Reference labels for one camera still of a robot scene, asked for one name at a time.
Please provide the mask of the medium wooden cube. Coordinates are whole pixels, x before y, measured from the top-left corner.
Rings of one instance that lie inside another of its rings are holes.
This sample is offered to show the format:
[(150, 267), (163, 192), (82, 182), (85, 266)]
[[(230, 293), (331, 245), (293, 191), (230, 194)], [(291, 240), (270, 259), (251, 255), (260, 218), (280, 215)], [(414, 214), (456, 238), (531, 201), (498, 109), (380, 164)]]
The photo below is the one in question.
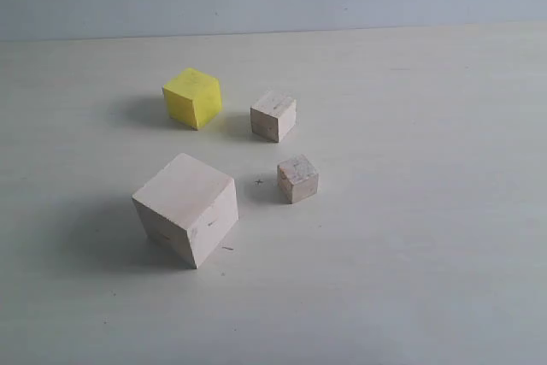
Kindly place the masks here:
[(251, 131), (279, 143), (295, 126), (297, 100), (278, 91), (267, 91), (250, 107)]

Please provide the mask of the large wooden cube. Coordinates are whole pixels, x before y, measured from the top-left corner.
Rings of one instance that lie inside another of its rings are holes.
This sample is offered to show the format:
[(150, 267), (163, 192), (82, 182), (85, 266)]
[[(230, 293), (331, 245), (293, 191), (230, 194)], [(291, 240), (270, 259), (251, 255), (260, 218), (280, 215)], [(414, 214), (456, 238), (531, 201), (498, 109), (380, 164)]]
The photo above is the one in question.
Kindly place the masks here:
[(132, 194), (147, 236), (197, 269), (238, 221), (234, 178), (177, 155)]

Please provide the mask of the yellow cube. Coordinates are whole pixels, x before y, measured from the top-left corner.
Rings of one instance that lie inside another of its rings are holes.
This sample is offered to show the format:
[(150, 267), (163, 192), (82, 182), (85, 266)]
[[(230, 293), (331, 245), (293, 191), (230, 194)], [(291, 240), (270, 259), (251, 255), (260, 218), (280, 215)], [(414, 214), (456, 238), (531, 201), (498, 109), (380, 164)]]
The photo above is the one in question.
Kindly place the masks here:
[(222, 110), (219, 80), (195, 68), (186, 68), (169, 80), (162, 93), (169, 116), (195, 130)]

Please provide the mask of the small wooden cube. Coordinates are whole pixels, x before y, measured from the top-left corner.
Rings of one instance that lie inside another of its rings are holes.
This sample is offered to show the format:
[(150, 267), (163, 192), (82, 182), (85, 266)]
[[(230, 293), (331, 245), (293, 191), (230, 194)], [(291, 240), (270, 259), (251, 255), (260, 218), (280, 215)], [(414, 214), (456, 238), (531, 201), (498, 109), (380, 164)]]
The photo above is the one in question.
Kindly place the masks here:
[(297, 203), (317, 193), (319, 173), (305, 155), (298, 155), (277, 166), (277, 182), (288, 203)]

